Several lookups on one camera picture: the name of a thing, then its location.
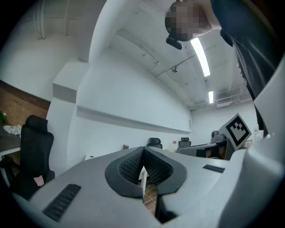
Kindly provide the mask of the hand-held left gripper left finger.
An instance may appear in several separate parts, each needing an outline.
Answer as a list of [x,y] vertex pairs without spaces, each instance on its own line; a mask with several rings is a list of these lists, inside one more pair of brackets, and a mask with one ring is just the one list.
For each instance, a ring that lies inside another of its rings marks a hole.
[[22,209],[42,228],[156,228],[143,191],[127,171],[142,167],[142,147],[83,161],[42,186]]

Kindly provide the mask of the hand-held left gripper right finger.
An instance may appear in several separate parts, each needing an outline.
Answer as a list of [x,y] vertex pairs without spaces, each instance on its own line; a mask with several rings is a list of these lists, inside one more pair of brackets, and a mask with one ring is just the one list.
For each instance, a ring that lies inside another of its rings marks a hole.
[[229,161],[144,147],[144,164],[157,187],[157,216],[145,224],[218,224],[225,193],[215,185]]

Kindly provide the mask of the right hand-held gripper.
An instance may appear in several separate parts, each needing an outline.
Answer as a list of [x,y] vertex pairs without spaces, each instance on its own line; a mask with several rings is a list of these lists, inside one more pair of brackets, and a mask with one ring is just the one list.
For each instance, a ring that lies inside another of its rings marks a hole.
[[210,143],[179,147],[177,153],[202,158],[229,160],[235,151],[243,147],[251,134],[248,126],[237,113],[219,130],[212,132]]

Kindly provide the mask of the black mesh office chair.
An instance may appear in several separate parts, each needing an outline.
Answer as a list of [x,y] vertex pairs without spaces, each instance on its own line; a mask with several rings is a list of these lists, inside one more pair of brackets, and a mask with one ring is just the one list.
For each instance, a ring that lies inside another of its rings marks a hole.
[[149,138],[147,147],[156,147],[162,149],[161,140],[159,138]]
[[179,145],[179,148],[190,147],[191,141],[188,137],[182,137],[181,140],[179,141],[178,145]]

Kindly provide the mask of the white table leg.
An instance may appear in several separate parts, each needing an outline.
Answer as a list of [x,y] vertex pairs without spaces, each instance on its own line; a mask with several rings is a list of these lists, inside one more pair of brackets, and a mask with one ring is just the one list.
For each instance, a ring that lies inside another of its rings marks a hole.
[[141,181],[141,188],[142,188],[142,194],[143,194],[143,197],[145,196],[145,189],[146,189],[146,183],[147,183],[147,176],[148,176],[148,173],[145,169],[145,167],[142,168],[141,170],[141,173],[140,173],[140,176],[139,176],[139,180]]

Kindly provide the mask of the long ceiling light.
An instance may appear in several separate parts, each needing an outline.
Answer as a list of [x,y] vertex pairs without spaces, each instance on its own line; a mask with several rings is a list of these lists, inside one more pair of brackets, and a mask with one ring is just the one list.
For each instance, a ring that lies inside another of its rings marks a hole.
[[206,58],[206,54],[205,54],[205,51],[202,47],[202,44],[201,44],[199,38],[195,37],[190,42],[191,42],[191,45],[194,48],[194,51],[195,51],[195,53],[199,59],[204,77],[210,76],[210,69],[209,69],[207,58]]

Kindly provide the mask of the grey desk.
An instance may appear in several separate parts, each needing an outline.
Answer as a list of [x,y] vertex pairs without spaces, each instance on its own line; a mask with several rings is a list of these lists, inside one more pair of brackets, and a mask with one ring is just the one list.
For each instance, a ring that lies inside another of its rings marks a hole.
[[0,123],[0,157],[20,151],[20,137],[6,132]]

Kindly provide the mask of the person's black shirt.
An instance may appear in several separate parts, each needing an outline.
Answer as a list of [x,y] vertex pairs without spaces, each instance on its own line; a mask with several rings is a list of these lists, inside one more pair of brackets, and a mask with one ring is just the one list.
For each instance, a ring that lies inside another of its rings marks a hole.
[[283,47],[263,0],[211,0],[220,35],[236,50],[241,74],[255,100],[275,73]]

